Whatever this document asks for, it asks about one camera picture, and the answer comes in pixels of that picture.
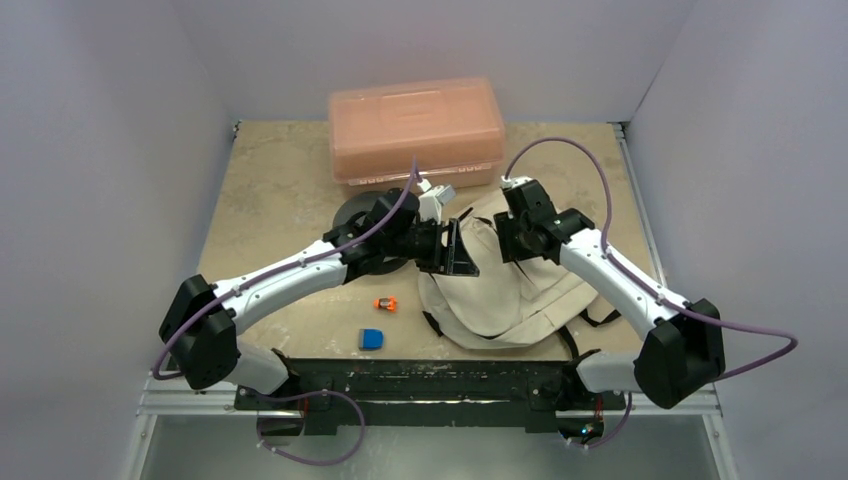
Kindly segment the cream canvas backpack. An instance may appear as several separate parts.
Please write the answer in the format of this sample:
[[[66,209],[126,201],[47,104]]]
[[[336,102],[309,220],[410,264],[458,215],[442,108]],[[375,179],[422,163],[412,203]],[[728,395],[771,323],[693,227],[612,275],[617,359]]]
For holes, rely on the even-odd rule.
[[[431,329],[465,350],[533,346],[580,319],[605,327],[621,315],[590,316],[599,294],[577,274],[542,258],[504,263],[494,215],[507,209],[496,190],[470,203],[459,219],[461,240],[476,277],[420,273],[418,291]]]

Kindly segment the pink translucent storage box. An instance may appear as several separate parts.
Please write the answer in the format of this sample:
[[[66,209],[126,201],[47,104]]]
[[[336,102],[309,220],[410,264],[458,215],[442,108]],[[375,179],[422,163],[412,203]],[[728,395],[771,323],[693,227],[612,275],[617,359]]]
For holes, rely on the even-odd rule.
[[[490,183],[505,126],[484,77],[338,91],[328,100],[331,175],[350,188],[405,180],[412,164],[456,187]]]

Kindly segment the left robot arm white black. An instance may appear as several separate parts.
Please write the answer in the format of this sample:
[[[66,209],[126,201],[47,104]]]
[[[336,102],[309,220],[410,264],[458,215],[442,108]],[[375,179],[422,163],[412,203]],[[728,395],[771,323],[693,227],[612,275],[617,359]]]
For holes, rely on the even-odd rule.
[[[159,328],[165,353],[194,390],[220,382],[259,392],[272,408],[297,399],[298,382],[284,355],[241,341],[265,317],[309,295],[372,275],[387,260],[412,261],[424,272],[476,277],[459,221],[441,219],[455,196],[450,185],[416,196],[391,189],[371,209],[333,227],[295,255],[251,273],[209,282],[184,280]]]

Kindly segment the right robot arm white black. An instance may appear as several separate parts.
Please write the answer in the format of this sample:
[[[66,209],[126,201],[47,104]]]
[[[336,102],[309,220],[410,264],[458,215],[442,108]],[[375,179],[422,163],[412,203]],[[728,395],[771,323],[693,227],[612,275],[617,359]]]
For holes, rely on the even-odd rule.
[[[543,258],[576,274],[607,300],[637,333],[632,353],[592,350],[567,363],[561,381],[564,399],[584,407],[600,393],[636,392],[670,409],[726,369],[720,327],[697,320],[715,318],[708,300],[690,302],[659,287],[616,249],[580,211],[559,212],[543,186],[530,177],[502,179],[508,209],[495,215],[506,263]]]

